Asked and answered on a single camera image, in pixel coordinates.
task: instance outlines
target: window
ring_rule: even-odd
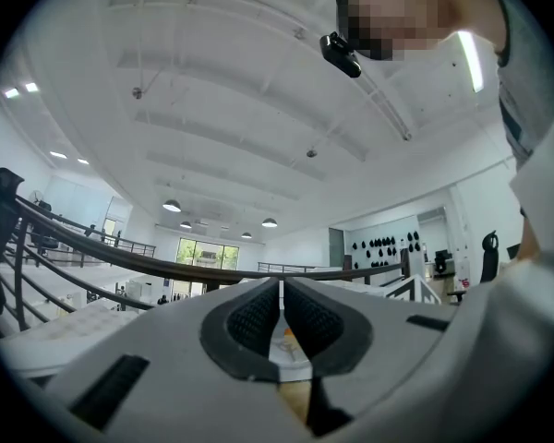
[[[195,240],[187,240],[181,238],[181,243],[178,246],[178,253],[176,254],[176,262],[179,264],[188,264],[193,266],[193,259],[195,257]]]
[[[181,238],[176,262],[202,268],[236,270],[238,253],[236,246],[216,245]]]

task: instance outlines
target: black slot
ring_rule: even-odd
[[[322,379],[313,378],[306,421],[312,433],[316,437],[323,437],[352,421],[353,418],[347,412],[331,406],[322,386]]]
[[[450,326],[450,322],[447,320],[425,317],[424,315],[412,315],[406,321],[413,325],[426,329],[435,329],[436,331],[445,331]]]
[[[120,357],[70,411],[97,430],[103,430],[149,364],[139,356]]]

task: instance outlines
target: handrail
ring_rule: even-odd
[[[21,182],[21,178],[17,175],[11,173],[7,169],[0,169],[0,205],[2,209],[0,210],[0,215],[4,217],[0,220],[4,225],[9,225],[7,232],[15,240],[13,243],[16,245],[16,249],[7,245],[9,241],[7,236],[0,236],[0,251],[2,251],[2,260],[14,270],[14,287],[8,283],[8,281],[0,275],[0,282],[2,285],[10,291],[15,296],[15,308],[12,308],[5,300],[2,300],[2,305],[4,308],[13,315],[13,317],[18,321],[19,328],[21,330],[27,329],[29,325],[25,322],[24,317],[24,308],[29,309],[29,311],[35,316],[38,317],[42,322],[48,321],[49,319],[36,310],[32,305],[26,302],[22,297],[22,282],[25,281],[30,287],[35,289],[38,293],[47,298],[48,301],[59,306],[68,313],[73,313],[76,309],[70,305],[65,304],[60,301],[57,297],[51,293],[44,290],[40,285],[34,282],[30,277],[22,271],[22,262],[25,259],[33,259],[37,266],[40,264],[45,266],[50,271],[54,272],[63,279],[71,282],[78,287],[89,291],[91,293],[96,293],[101,297],[107,298],[122,305],[128,305],[140,310],[149,310],[154,307],[154,305],[146,304],[140,302],[139,300],[134,300],[128,298],[124,295],[117,293],[112,293],[107,290],[104,290],[100,287],[93,286],[78,277],[70,274],[64,269],[59,268],[55,265],[55,262],[71,262],[63,259],[53,259],[50,260],[48,257],[45,257],[44,251],[49,248],[44,248],[43,239],[53,237],[54,240],[57,240],[58,244],[63,243],[68,247],[72,248],[73,252],[67,252],[68,254],[74,254],[74,252],[81,254],[81,264],[84,263],[84,257],[92,257],[95,261],[101,261],[102,263],[110,263],[111,265],[116,265],[123,269],[134,270],[142,274],[148,274],[155,277],[162,277],[165,279],[175,279],[180,281],[202,281],[208,284],[208,290],[213,290],[219,287],[220,284],[233,284],[242,281],[244,278],[249,279],[263,279],[267,277],[273,277],[276,279],[284,280],[286,278],[293,277],[304,277],[313,279],[315,281],[350,281],[352,279],[364,278],[365,283],[369,284],[370,277],[383,274],[392,270],[403,271],[403,274],[409,273],[409,265],[407,262],[407,257],[403,258],[403,261],[399,264],[392,264],[390,266],[379,267],[374,269],[354,269],[354,270],[331,270],[331,271],[320,271],[320,272],[307,272],[308,269],[317,269],[318,267],[308,267],[308,266],[294,266],[294,265],[279,265],[282,268],[281,272],[276,272],[274,270],[267,271],[232,271],[226,269],[209,269],[202,268],[197,266],[188,266],[184,264],[177,264],[170,261],[161,261],[154,259],[153,257],[145,256],[145,252],[148,248],[151,248],[151,251],[155,250],[155,246],[146,245],[144,243],[131,243],[131,252],[127,251],[129,247],[111,247],[111,240],[114,240],[116,243],[124,242],[129,243],[129,240],[112,236],[106,233],[100,233],[93,229],[87,229],[79,223],[65,219],[64,217],[55,215],[47,210],[41,209],[28,200],[20,198],[16,195],[17,185]],[[16,221],[20,219],[19,227],[16,228]],[[30,233],[29,225],[34,225],[37,228],[39,241],[37,238],[34,238],[32,233]],[[83,233],[86,230],[95,232],[99,236],[105,236],[109,238],[107,242],[95,241],[89,239]],[[37,248],[37,251],[33,251],[30,245],[25,245],[27,235],[31,235],[31,241]],[[140,254],[135,254],[133,251],[136,249],[142,249],[144,251],[144,256]],[[14,261],[9,259],[8,256],[12,255]],[[267,269],[272,269],[271,263],[260,262],[259,265],[266,265]],[[288,269],[303,269],[304,272],[292,271],[285,272],[286,268]],[[397,281],[398,278],[395,278],[393,281],[387,282],[392,283]]]
[[[161,261],[152,257],[136,257],[136,255],[128,253],[127,251],[120,251],[116,248],[111,248],[108,245],[92,241],[44,218],[41,213],[30,209],[24,203],[19,202],[18,205],[21,208],[21,214],[23,216],[29,216],[30,220],[43,226],[45,230],[49,231],[55,239],[58,239],[59,241],[82,251],[86,255],[96,257],[104,262],[113,263],[120,268],[134,270],[136,272],[141,272],[142,274],[164,277],[166,279],[179,281],[203,279],[206,281],[222,281],[223,283],[236,283],[242,281],[244,278],[261,279],[266,277],[306,277],[315,281],[349,280],[382,274],[384,272],[400,269],[402,267],[402,264],[393,264],[390,266],[379,267],[377,269],[308,272],[304,274],[300,274],[299,272],[285,272],[275,274],[269,272],[231,271],[225,269],[187,266],[170,261]]]
[[[51,212],[51,211],[47,211],[45,209],[41,209],[40,207],[38,207],[37,205],[35,205],[34,203],[32,202],[29,202],[27,199],[21,197],[21,196],[17,196],[17,200],[23,204],[25,204],[27,207],[31,208],[31,209],[34,209],[35,211],[37,211],[38,213],[40,213],[43,217],[47,217],[48,219],[50,220],[57,220],[58,222],[61,222],[61,223],[64,223],[66,225],[70,225],[70,226],[73,226],[75,228],[79,228],[80,230],[84,231],[84,232],[87,232],[87,231],[90,231],[91,233],[96,233],[98,234],[99,236],[101,237],[105,237],[105,238],[111,238],[113,240],[119,240],[119,241],[125,241],[126,243],[133,243],[134,245],[140,245],[140,246],[147,246],[147,247],[151,247],[151,248],[156,248],[155,245],[148,245],[146,243],[140,243],[139,241],[133,241],[133,240],[129,240],[127,238],[121,238],[119,236],[114,236],[113,234],[108,234],[108,233],[103,233],[103,232],[99,232],[98,230],[95,230],[93,228],[90,228],[88,226],[85,226],[81,223],[76,223],[75,221],[72,221],[70,219],[67,219],[65,217],[61,217],[59,215],[56,215],[55,213]]]
[[[32,255],[35,259],[37,259],[40,263],[42,263],[47,269],[51,270],[52,272],[55,272],[58,276],[66,279],[69,282],[72,282],[74,285],[77,285],[78,287],[81,287],[82,289],[85,289],[92,293],[97,293],[101,297],[105,297],[107,299],[111,299],[115,302],[118,302],[119,304],[123,305],[129,305],[133,306],[135,308],[138,308],[140,310],[150,310],[154,307],[154,305],[146,304],[145,302],[140,302],[139,300],[130,299],[128,297],[124,297],[123,295],[117,295],[116,293],[109,292],[105,289],[101,289],[100,287],[96,287],[92,284],[89,284],[87,282],[84,282],[82,279],[79,279],[72,274],[68,274],[64,270],[58,268],[54,263],[49,261],[48,259],[45,259],[43,256],[39,256],[37,253],[29,249],[28,246],[24,246],[25,251]]]
[[[2,259],[5,261],[5,263],[10,266],[12,269],[15,268],[15,265],[8,260],[6,256],[3,255]],[[50,302],[56,304],[58,307],[60,307],[63,310],[66,310],[67,313],[76,312],[76,308],[74,308],[71,305],[68,305],[61,300],[59,300],[55,295],[52,295],[51,293],[47,292],[45,289],[41,287],[37,282],[35,282],[33,279],[31,279],[29,276],[27,276],[25,273],[21,272],[20,277],[25,281],[28,285],[30,285],[33,289],[35,289],[38,293],[40,293],[43,297],[45,297]]]
[[[278,264],[276,262],[263,262],[259,261],[257,264],[265,264],[267,266],[279,266],[283,268],[303,268],[303,269],[316,269],[316,268],[322,268],[323,266],[296,266],[294,264]]]
[[[0,274],[0,282],[2,283],[2,285],[5,286],[7,291],[15,295],[14,287],[8,283],[8,281],[2,276],[2,274]],[[27,310],[29,310],[35,317],[37,317],[43,323],[47,323],[49,321],[48,317],[42,314],[39,310],[37,310],[33,305],[31,305],[25,299],[22,299],[22,304]]]
[[[23,218],[20,222],[20,229],[24,232],[27,231],[29,225],[29,219]],[[15,255],[15,306],[17,309],[17,320],[20,331],[28,329],[29,326],[25,323],[25,314],[22,309],[22,247],[25,244],[25,235],[22,234],[17,239],[17,253]]]

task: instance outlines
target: staircase railing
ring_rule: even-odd
[[[104,263],[110,263],[120,268],[133,270],[145,275],[179,281],[203,282],[207,284],[208,292],[218,289],[220,284],[234,284],[245,278],[261,279],[276,277],[283,280],[284,278],[289,277],[306,277],[315,281],[350,281],[352,279],[365,278],[365,282],[369,283],[369,278],[371,276],[389,272],[391,270],[400,269],[402,271],[401,278],[403,276],[408,277],[410,275],[407,261],[404,261],[401,264],[395,264],[377,269],[322,272],[308,272],[305,270],[303,273],[297,271],[287,272],[285,269],[281,272],[209,269],[197,266],[187,266],[169,261],[161,261],[154,259],[150,255],[146,255],[145,248],[143,251],[144,254],[137,254],[133,250],[120,247],[110,247],[101,241],[94,241],[87,238],[84,234],[78,234],[75,231],[72,231],[68,228],[69,225],[76,226],[77,228],[83,228],[83,226],[64,219],[63,217],[53,215],[46,210],[38,209],[27,200],[18,197],[16,195],[16,191],[18,185],[22,181],[22,178],[7,169],[0,169],[0,263],[6,263],[14,270],[14,285],[10,284],[6,278],[0,274],[0,315],[2,314],[3,309],[6,309],[18,321],[18,326],[21,330],[29,327],[24,317],[25,308],[40,321],[47,320],[47,317],[34,309],[32,305],[23,299],[23,282],[26,282],[30,287],[43,295],[48,301],[56,304],[67,312],[71,313],[75,311],[73,307],[58,300],[23,272],[22,266],[25,258],[30,258],[36,261],[37,264],[45,266],[48,270],[86,291],[97,293],[101,297],[108,298],[119,304],[132,306],[140,310],[148,310],[153,307],[151,304],[146,304],[91,285],[73,274],[70,274],[67,270],[58,267],[55,264],[55,261],[44,257],[41,254],[40,248],[37,248],[37,251],[33,251],[28,245],[25,244],[25,239],[30,225],[33,225],[34,228],[38,228],[45,237],[54,238],[58,242],[68,245],[74,250],[79,251],[81,254],[86,255],[86,257],[93,257]],[[6,302],[3,287],[14,295],[14,308]]]

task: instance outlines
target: ceiling light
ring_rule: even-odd
[[[482,79],[482,69],[480,68],[480,59],[478,59],[478,51],[472,33],[468,31],[458,31],[460,41],[464,47],[465,58],[470,67],[470,76],[472,77],[472,87],[474,92],[478,93],[484,88],[484,80]]]
[[[262,223],[262,226],[265,228],[277,228],[277,221],[275,221],[273,218],[267,218]]]
[[[166,200],[164,202],[163,207],[169,211],[173,211],[175,213],[181,211],[181,206],[176,200]]]
[[[16,90],[16,89],[7,90],[6,92],[4,92],[4,94],[6,95],[7,99],[12,99],[12,98],[17,97],[19,95],[18,90]]]

